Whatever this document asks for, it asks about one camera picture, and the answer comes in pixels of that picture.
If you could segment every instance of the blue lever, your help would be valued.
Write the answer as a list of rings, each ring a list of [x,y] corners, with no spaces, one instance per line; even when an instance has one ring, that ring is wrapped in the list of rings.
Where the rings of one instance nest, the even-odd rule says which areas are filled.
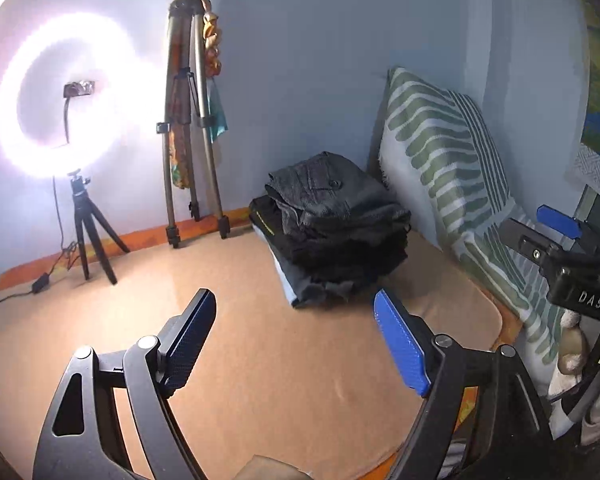
[[[540,223],[558,231],[567,238],[577,240],[582,236],[582,229],[577,220],[547,205],[541,205],[536,212],[536,216]]]
[[[425,397],[431,389],[425,354],[431,345],[431,331],[424,320],[409,314],[384,289],[376,294],[374,315],[404,384]]]

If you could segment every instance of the folded clothes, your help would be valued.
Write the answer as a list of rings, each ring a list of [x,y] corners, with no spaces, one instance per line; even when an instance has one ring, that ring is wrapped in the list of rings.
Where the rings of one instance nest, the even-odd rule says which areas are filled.
[[[350,280],[339,283],[312,281],[301,267],[285,260],[284,256],[269,243],[257,225],[253,226],[253,230],[269,245],[286,300],[292,307],[299,308],[308,304],[323,303],[328,298],[345,300],[355,291],[356,285]]]
[[[377,180],[341,155],[318,155],[269,174],[267,194],[282,212],[283,232],[329,236],[343,229],[377,245],[380,222],[409,221],[409,212]]]
[[[407,231],[400,223],[385,227],[376,246],[347,235],[346,230],[338,236],[298,240],[284,234],[282,213],[271,197],[255,198],[249,208],[251,222],[264,232],[270,245],[316,279],[368,281],[391,272],[406,257]]]

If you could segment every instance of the cushion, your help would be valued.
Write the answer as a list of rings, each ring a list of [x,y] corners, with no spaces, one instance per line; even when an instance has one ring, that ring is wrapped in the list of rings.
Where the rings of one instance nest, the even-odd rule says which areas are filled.
[[[509,192],[480,110],[468,96],[404,68],[392,69],[387,85],[379,151],[385,183],[412,212],[415,229],[451,250],[464,270],[519,316],[542,377],[530,373],[548,384],[562,310],[545,299],[538,267],[500,241],[503,219],[533,222]]]

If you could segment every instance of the tripod head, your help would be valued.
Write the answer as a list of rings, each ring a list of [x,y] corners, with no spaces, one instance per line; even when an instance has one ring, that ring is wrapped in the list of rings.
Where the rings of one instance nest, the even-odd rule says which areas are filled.
[[[86,193],[87,190],[85,186],[87,186],[87,184],[91,182],[91,178],[83,178],[80,174],[80,171],[80,168],[78,168],[75,171],[67,173],[67,176],[71,177],[71,190],[74,192],[74,196]]]
[[[500,239],[540,268],[549,285],[546,298],[557,306],[600,320],[600,236],[586,223],[548,206],[538,221],[577,240],[582,253],[565,251],[538,231],[511,218],[500,225]]]

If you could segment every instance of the power adapter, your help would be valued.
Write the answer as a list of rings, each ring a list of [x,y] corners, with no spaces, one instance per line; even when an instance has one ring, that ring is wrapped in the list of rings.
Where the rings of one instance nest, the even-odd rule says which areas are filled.
[[[42,292],[45,287],[49,284],[49,273],[44,272],[35,282],[31,284],[31,291],[33,294]]]

